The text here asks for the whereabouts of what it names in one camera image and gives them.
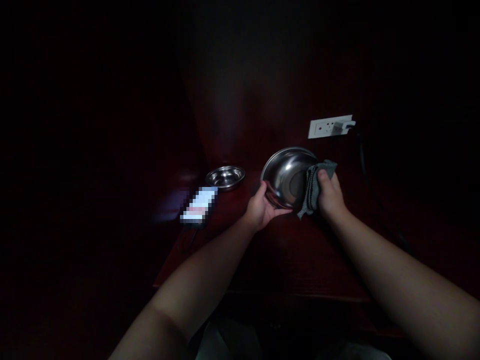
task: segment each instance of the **dish towel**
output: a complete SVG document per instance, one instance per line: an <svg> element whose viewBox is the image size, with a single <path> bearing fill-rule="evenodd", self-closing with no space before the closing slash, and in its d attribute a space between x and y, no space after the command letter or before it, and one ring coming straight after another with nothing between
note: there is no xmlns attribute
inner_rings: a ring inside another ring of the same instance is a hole
<svg viewBox="0 0 480 360"><path fill-rule="evenodd" d="M317 179L317 173L321 169L325 169L328 177L331 179L334 175L335 169L337 168L337 163L330 160L323 160L316 165L310 166L306 170L306 186L305 186L305 199L303 200L303 206L301 210L296 214L300 220L302 216L307 213L312 215L318 207L319 195L320 195L320 185Z"/></svg>

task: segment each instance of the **pixelated screen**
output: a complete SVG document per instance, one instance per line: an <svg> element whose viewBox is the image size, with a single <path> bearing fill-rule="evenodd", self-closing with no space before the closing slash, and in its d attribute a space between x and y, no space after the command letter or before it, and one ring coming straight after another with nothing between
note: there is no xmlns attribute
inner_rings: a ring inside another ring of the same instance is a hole
<svg viewBox="0 0 480 360"><path fill-rule="evenodd" d="M203 223L208 217L217 192L217 187L200 187L186 209L180 214L180 222L184 224Z"/></svg>

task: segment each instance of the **white electrical socket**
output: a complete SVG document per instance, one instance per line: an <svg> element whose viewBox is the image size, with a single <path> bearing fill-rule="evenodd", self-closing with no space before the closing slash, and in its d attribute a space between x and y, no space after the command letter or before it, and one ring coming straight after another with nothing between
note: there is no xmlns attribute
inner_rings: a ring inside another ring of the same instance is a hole
<svg viewBox="0 0 480 360"><path fill-rule="evenodd" d="M309 139L325 138L335 135L348 134L349 128L356 124L352 115L329 117L310 121Z"/></svg>

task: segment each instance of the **stainless steel bowl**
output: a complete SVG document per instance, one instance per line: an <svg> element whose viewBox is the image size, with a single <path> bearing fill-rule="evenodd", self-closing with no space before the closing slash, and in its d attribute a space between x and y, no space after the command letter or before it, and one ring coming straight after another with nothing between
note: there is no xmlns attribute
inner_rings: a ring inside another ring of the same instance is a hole
<svg viewBox="0 0 480 360"><path fill-rule="evenodd" d="M307 169L318 162L317 157L303 147L286 147L273 154L260 176L267 185L266 198L277 208L300 210Z"/></svg>
<svg viewBox="0 0 480 360"><path fill-rule="evenodd" d="M210 171L205 177L205 182L212 187L217 187L219 192L235 190L244 180L245 170L239 166L222 166Z"/></svg>

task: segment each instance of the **black power cord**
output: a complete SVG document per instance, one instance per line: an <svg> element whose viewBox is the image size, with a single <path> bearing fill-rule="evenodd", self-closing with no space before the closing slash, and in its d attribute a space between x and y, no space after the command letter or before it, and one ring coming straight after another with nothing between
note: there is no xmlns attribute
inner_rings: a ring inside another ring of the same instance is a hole
<svg viewBox="0 0 480 360"><path fill-rule="evenodd" d="M380 209L383 211L384 214L387 214L390 217L392 223L395 225L396 233L397 233L397 236L398 236L398 239L399 239L399 241L398 241L398 239L395 238L395 241L400 244L400 247L405 252L407 252L411 256L414 256L412 248L411 248L409 242L407 241L407 239L405 238L404 233L400 230L400 227L399 227L398 223L395 221L395 219L391 215L391 213L382 204L379 197L375 193L374 188L372 187L372 184L369 181L369 177L367 175L367 168L365 166L364 141L363 141L363 137L362 137L362 133L360 132L360 129L357 129L356 137L358 139L358 145L359 145L361 172L363 173L363 177L365 178L366 185L368 186L368 189L370 190L373 198L375 199L375 201L378 204L378 206L380 207Z"/></svg>
<svg viewBox="0 0 480 360"><path fill-rule="evenodd" d="M184 226L183 229L180 231L180 234L178 235L178 239L176 240L176 248L180 252L180 254L186 254L190 251L190 248L192 247L192 244L194 242L195 236L197 235L197 232L199 231L197 228L195 229L195 232L193 233L193 236L191 237L190 244L188 244L188 247L186 249L180 248L180 242L182 241L183 235L185 233L185 230L187 228Z"/></svg>

